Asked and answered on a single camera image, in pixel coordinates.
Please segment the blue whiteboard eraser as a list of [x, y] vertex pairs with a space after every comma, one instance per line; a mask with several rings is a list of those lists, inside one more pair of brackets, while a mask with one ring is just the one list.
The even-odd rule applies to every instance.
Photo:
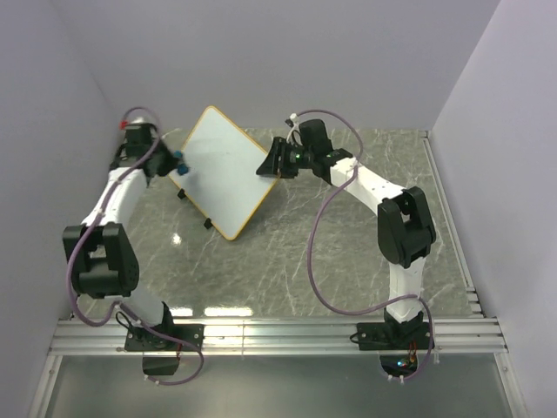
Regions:
[[175, 151], [173, 157], [176, 160], [176, 171], [179, 176], [187, 174], [190, 170], [188, 165], [185, 163], [184, 154], [181, 151]]

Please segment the yellow framed whiteboard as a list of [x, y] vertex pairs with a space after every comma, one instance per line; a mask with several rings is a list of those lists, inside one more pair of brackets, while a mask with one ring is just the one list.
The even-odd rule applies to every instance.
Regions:
[[209, 106], [181, 152], [189, 171], [169, 178], [225, 239], [235, 240], [278, 182], [256, 174], [267, 151]]

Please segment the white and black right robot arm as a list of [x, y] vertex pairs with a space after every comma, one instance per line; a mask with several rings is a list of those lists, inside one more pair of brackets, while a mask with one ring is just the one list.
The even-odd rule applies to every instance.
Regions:
[[421, 297], [426, 258], [436, 230], [425, 193], [404, 188], [366, 168], [359, 157], [334, 148], [325, 122], [299, 121], [292, 114], [290, 131], [276, 137], [256, 173], [259, 177], [294, 179], [302, 170], [347, 192], [377, 218], [379, 250], [389, 264], [389, 299], [375, 308], [384, 313], [386, 342], [396, 348], [413, 340], [427, 314]]

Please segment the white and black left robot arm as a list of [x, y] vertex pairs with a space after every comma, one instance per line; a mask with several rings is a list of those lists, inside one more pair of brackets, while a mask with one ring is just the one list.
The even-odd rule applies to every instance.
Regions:
[[111, 162], [108, 180], [91, 212], [64, 228], [66, 288], [74, 314], [91, 327], [124, 316], [129, 333], [157, 350], [176, 340], [169, 307], [139, 285], [138, 258], [125, 231], [139, 198], [155, 177], [183, 164], [144, 120], [124, 122], [124, 139]]

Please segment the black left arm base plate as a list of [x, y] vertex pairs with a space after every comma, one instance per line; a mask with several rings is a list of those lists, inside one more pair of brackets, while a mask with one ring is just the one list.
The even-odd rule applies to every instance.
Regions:
[[124, 343], [126, 352], [193, 352], [204, 341], [205, 326], [199, 323], [173, 325], [152, 333], [143, 327], [132, 327]]

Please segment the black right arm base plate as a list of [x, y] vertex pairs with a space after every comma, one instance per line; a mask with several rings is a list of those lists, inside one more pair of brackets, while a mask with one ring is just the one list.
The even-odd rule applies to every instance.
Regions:
[[408, 351], [429, 347], [431, 332], [426, 323], [399, 324], [398, 322], [360, 322], [349, 337], [360, 351]]

